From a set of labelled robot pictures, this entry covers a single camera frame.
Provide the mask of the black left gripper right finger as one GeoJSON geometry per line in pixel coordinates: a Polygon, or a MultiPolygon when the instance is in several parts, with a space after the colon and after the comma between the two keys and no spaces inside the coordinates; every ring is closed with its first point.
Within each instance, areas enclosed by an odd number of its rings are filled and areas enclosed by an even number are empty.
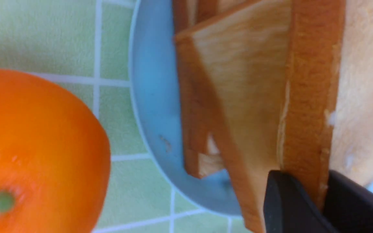
{"type": "Polygon", "coordinates": [[[323,214],[340,233],[373,233],[373,193],[330,171],[323,214]]]}

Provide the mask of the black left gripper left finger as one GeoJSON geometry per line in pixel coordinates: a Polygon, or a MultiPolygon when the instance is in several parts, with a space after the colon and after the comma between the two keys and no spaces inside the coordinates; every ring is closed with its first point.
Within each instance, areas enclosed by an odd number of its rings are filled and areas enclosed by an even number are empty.
{"type": "Polygon", "coordinates": [[[298,180],[270,171],[264,200],[267,233],[335,233],[298,180]]]}

